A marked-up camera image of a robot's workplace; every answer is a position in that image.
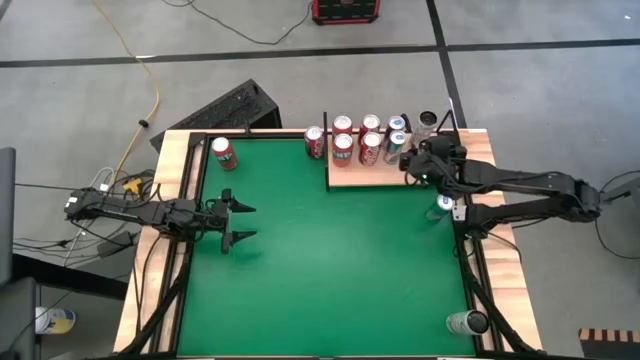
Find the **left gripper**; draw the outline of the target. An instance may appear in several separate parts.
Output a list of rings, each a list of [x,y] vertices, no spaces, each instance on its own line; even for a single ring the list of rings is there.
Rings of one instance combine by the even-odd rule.
[[[230,216],[231,213],[250,213],[255,212],[254,207],[239,202],[232,197],[230,188],[223,189],[221,195],[217,199],[209,199],[204,205],[205,227],[209,230],[215,230],[221,233],[221,253],[228,254],[231,245],[254,236],[256,231],[231,231]]]

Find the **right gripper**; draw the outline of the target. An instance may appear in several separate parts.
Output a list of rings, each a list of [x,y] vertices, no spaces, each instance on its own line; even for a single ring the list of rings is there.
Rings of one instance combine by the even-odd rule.
[[[412,151],[403,152],[399,158],[399,170],[406,172],[411,166],[412,177],[434,185],[440,193],[467,193],[468,187],[457,179],[466,155],[464,146],[448,136],[438,135],[420,141],[416,154]]]

